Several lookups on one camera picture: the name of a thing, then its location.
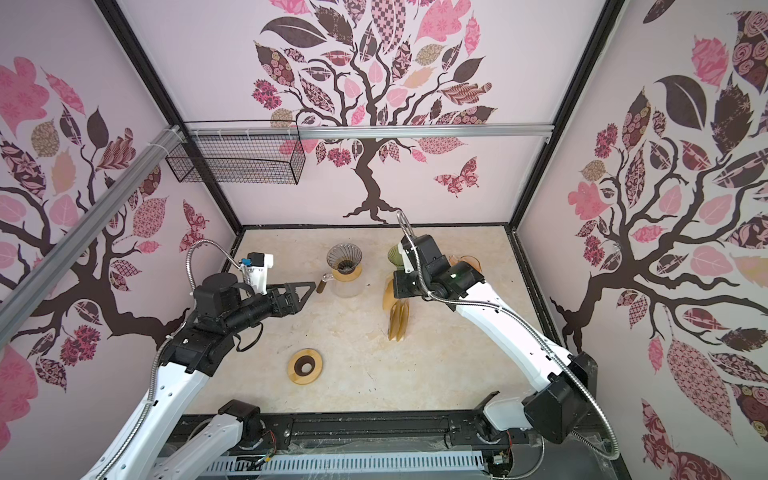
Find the butterfly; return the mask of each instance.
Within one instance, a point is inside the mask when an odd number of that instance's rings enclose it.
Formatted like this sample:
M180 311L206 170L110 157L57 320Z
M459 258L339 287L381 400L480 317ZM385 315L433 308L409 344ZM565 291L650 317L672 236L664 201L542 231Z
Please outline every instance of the butterfly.
M478 183L478 176L475 170L478 169L477 157L472 157L462 167L462 172L456 177L455 175L438 175L435 177L435 181L441 185L448 187L448 191L456 195L458 198L458 192L464 190L464 185L467 187L473 187Z
M184 200L184 216L187 218L187 223L190 224L190 229L184 234L184 238L181 239L179 244L179 251L184 252L189 249L193 243L205 238L201 230L205 229L206 223L210 220L205 220L203 214L197 214L194 208Z

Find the beige tabletop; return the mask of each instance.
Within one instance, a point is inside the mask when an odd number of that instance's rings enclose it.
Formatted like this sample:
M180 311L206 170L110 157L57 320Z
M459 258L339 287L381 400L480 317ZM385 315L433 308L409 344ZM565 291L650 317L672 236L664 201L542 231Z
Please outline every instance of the beige tabletop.
M539 328L515 255L503 227L418 228L431 234L445 255L472 255L500 296ZM269 318L261 340L247 352L234 350L195 398L187 413L213 413L231 399L263 412L350 412L470 409L498 389L528 388L520 369L469 320L447 306L410 300L410 321L402 342L387 340L389 314L382 310L386 278L395 267L389 248L402 238L398 228L248 230L235 257L271 253L269 283L319 282L329 271L326 254L337 243L362 250L363 292L351 299L330 285L313 293L294 316ZM257 329L245 332L243 345ZM291 382L291 356L315 349L323 371L309 385Z

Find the butterfly decal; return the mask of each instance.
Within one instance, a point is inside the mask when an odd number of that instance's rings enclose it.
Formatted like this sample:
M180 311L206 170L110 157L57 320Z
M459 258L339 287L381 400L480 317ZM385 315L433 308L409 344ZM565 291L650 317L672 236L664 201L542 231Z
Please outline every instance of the butterfly decal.
M192 246L193 243L205 238L201 230L205 230L205 224L210 220L205 220L203 214L198 214L194 211L194 208L184 200L184 216L187 218L187 223L190 225L190 229L184 234L184 238L181 239L179 244L179 251L184 252Z
M438 175L435 177L435 181L441 185L448 187L448 191L456 195L458 198L458 192L464 190L464 186L467 187L479 187L478 176L475 170L478 169L477 157L472 157L462 167L462 172L456 175Z

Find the wall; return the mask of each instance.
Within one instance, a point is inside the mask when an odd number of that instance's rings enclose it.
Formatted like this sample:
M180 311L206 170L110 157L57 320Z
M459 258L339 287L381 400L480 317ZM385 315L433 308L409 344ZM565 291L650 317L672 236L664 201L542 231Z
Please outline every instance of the wall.
M550 123L603 2L121 4L186 120L311 128ZM244 223L506 222L540 140L307 142L298 186L223 189Z
M630 3L521 227L636 480L766 476L767 35Z
M0 297L165 125L92 2L5 4ZM3 478L79 478L98 459L191 305L183 250L203 235L233 239L204 187L163 162L0 353ZM195 272L221 262L204 248Z

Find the wooden ring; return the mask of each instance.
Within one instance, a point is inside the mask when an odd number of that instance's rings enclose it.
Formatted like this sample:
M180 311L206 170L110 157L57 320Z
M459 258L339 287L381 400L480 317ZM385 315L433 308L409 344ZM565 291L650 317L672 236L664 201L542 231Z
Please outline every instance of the wooden ring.
M302 370L305 365L311 366L309 372ZM316 350L300 350L288 362L288 378L297 385L306 385L314 382L322 371L323 358Z

